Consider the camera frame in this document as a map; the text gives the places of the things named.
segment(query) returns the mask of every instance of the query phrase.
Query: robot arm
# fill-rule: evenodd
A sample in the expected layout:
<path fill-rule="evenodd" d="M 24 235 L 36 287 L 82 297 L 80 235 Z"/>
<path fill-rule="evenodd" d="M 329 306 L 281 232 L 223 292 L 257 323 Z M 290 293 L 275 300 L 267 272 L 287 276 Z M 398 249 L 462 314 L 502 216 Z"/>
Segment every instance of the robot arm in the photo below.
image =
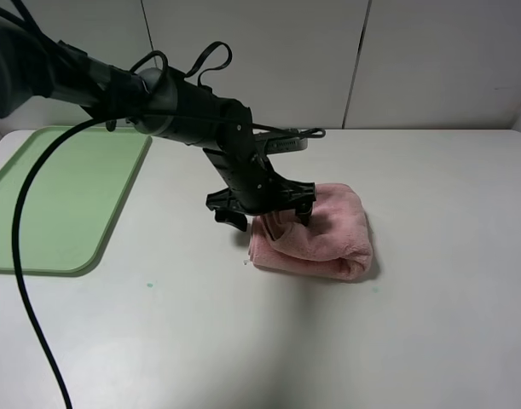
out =
<path fill-rule="evenodd" d="M 59 47 L 57 52 L 47 52 L 30 32 L 0 20 L 0 118 L 34 95 L 80 105 L 93 118 L 126 118 L 139 132 L 203 149 L 228 186 L 207 196 L 206 205 L 216 212 L 217 222 L 245 230 L 245 215 L 294 209 L 307 224 L 314 183 L 278 175 L 267 155 L 303 149 L 311 134 L 281 130 L 255 135 L 248 107 L 214 95 L 200 81 L 186 81 L 217 46 L 228 48 L 226 44 L 213 43 L 188 74 L 168 66 L 159 52 L 151 56 L 162 56 L 162 69 L 135 73 L 64 43 L 53 45 Z M 217 69 L 231 61 L 228 51 L 229 59 Z"/>

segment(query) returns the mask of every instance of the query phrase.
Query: pink towel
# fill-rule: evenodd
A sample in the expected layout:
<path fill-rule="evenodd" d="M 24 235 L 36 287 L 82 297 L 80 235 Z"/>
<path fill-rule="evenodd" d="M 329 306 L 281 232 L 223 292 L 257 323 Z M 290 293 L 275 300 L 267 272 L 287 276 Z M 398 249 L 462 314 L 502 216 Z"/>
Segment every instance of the pink towel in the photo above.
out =
<path fill-rule="evenodd" d="M 299 223 L 294 210 L 272 212 L 252 221 L 249 255 L 257 267 L 289 273 L 353 280 L 372 262 L 366 215 L 347 185 L 315 186 L 310 223 Z"/>

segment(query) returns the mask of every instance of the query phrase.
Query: white table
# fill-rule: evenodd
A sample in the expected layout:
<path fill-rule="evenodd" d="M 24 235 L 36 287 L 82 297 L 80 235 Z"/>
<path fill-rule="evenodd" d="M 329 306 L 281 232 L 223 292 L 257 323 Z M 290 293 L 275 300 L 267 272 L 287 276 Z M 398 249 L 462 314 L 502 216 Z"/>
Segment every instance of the white table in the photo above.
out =
<path fill-rule="evenodd" d="M 216 171 L 154 139 L 101 263 L 26 278 L 76 408 L 521 408 L 521 134 L 329 131 L 273 162 L 358 192 L 378 277 L 245 266 L 204 207 Z M 0 408 L 22 407 L 63 403 L 0 275 Z"/>

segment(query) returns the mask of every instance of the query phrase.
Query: black strap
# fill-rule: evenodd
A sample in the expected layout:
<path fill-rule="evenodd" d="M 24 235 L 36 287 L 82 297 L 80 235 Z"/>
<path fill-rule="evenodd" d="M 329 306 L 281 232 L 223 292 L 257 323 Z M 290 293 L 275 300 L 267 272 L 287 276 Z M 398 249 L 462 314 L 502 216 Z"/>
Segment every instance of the black strap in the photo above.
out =
<path fill-rule="evenodd" d="M 228 58 L 226 59 L 226 61 L 220 65 L 220 66 L 215 66 L 213 68 L 206 68 L 205 70 L 203 70 L 200 75 L 198 76 L 198 86 L 203 86 L 203 84 L 201 83 L 201 76 L 203 74 L 205 74 L 207 71 L 220 71 L 220 70 L 223 70 L 224 68 L 226 68 L 227 66 L 229 66 L 229 63 L 232 62 L 232 49 L 229 47 L 229 45 L 227 45 L 226 43 L 223 43 L 222 41 L 215 41 L 214 43 L 212 43 L 211 45 L 209 45 L 204 51 L 203 53 L 200 54 L 200 56 L 198 57 L 198 59 L 196 60 L 196 62 L 194 63 L 194 66 L 192 66 L 192 68 L 190 69 L 190 71 L 188 71 L 186 74 L 184 74 L 184 77 L 185 78 L 190 78 L 192 77 L 197 71 L 200 70 L 201 66 L 203 66 L 203 63 L 206 62 L 207 58 L 209 58 L 209 55 L 211 55 L 211 53 L 217 49 L 218 47 L 220 46 L 223 46 L 226 48 L 226 50 L 228 51 Z"/>

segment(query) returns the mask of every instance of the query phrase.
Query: light green plastic tray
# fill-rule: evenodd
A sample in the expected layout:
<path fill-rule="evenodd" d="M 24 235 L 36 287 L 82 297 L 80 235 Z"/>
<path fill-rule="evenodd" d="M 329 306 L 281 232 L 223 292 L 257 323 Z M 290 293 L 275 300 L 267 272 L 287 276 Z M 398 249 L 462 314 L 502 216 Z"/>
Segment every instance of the light green plastic tray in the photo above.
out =
<path fill-rule="evenodd" d="M 36 131 L 0 170 L 0 273 L 12 273 L 10 228 L 32 164 L 66 127 Z M 151 138 L 134 130 L 92 128 L 61 145 L 38 172 L 21 219 L 26 274 L 90 271 L 106 244 Z"/>

